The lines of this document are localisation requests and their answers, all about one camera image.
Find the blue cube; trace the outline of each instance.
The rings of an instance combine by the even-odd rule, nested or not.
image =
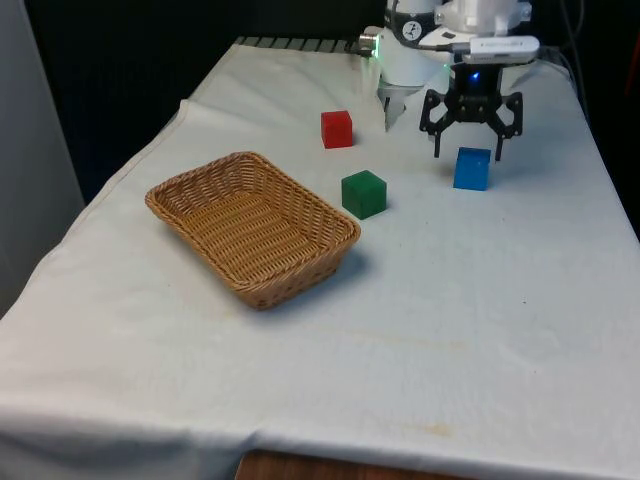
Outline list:
[[[484,192],[489,188],[489,164],[491,150],[461,148],[453,188]]]

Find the sticker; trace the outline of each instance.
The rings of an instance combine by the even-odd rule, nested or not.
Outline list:
[[[404,27],[402,27],[402,34],[404,38],[410,42],[414,42],[422,36],[422,25],[414,21],[407,22],[404,24]]]

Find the green light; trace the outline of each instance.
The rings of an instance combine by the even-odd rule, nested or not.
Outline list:
[[[380,58],[380,35],[376,35],[376,46],[372,53],[374,58]]]

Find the basket rim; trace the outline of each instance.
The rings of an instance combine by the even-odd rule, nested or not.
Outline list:
[[[184,223],[180,216],[175,215],[168,211],[165,206],[158,201],[157,195],[167,189],[168,187],[183,183],[203,170],[209,170],[214,168],[216,165],[219,165],[223,162],[234,162],[238,161],[242,158],[250,158],[252,161],[258,163],[262,168],[269,170],[273,173],[281,182],[284,182],[291,186],[292,188],[300,191],[302,194],[311,198],[317,205],[321,206],[325,211],[328,211],[332,216],[344,222],[344,224],[348,227],[345,235],[341,237],[337,237],[334,242],[324,248],[319,248],[313,255],[306,257],[302,260],[299,260],[283,269],[276,270],[272,274],[267,277],[261,278],[257,281],[239,279],[234,271],[227,268],[224,264],[219,262],[218,258],[215,255],[210,255],[207,253],[206,249],[199,241],[198,237],[193,235],[188,228],[185,227]],[[360,238],[361,229],[360,225],[349,216],[337,210],[335,207],[330,205],[327,201],[320,198],[318,195],[313,193],[308,188],[304,187],[292,177],[284,173],[278,167],[273,165],[269,160],[267,160],[264,156],[260,155],[256,152],[246,151],[246,152],[236,152],[229,154],[225,157],[219,158],[212,162],[209,162],[200,167],[194,168],[192,170],[186,171],[184,173],[178,174],[174,177],[165,180],[159,185],[153,187],[151,190],[147,192],[145,195],[145,203],[151,209],[151,211],[166,223],[171,229],[180,234],[187,243],[192,245],[197,245],[198,254],[205,258],[209,262],[209,264],[216,270],[216,272],[221,275],[226,281],[228,281],[234,289],[238,291],[244,290],[254,290],[256,288],[260,288],[261,285],[271,283],[274,279],[286,276],[295,270],[301,270],[305,265],[310,262],[318,261],[321,258],[331,257],[335,254],[344,252],[353,244],[355,244]]]

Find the black background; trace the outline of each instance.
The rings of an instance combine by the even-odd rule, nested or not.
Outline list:
[[[577,0],[567,0],[573,13]],[[27,0],[83,195],[170,120],[239,35],[350,38],[381,25],[385,0]],[[528,29],[566,41],[557,0],[533,0]],[[592,131],[636,233],[638,88],[624,96],[638,0],[586,0],[579,39]],[[606,52],[598,55],[595,52]]]

